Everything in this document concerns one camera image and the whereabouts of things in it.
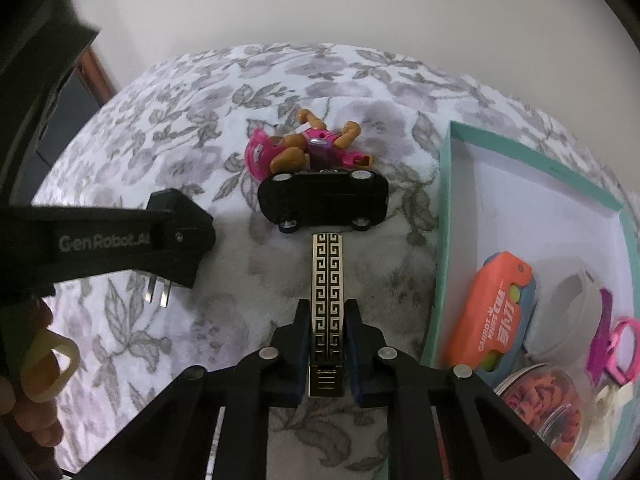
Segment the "person's left hand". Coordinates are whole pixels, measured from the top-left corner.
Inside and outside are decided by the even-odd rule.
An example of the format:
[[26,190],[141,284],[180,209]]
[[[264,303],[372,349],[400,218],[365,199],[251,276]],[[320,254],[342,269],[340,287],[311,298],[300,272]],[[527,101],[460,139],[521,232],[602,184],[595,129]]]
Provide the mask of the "person's left hand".
[[20,376],[32,337],[53,321],[49,306],[39,297],[14,304],[1,315],[1,414],[9,415],[27,439],[43,448],[54,448],[63,439],[54,399],[34,402],[28,395],[47,391],[61,374],[58,359],[49,350]]

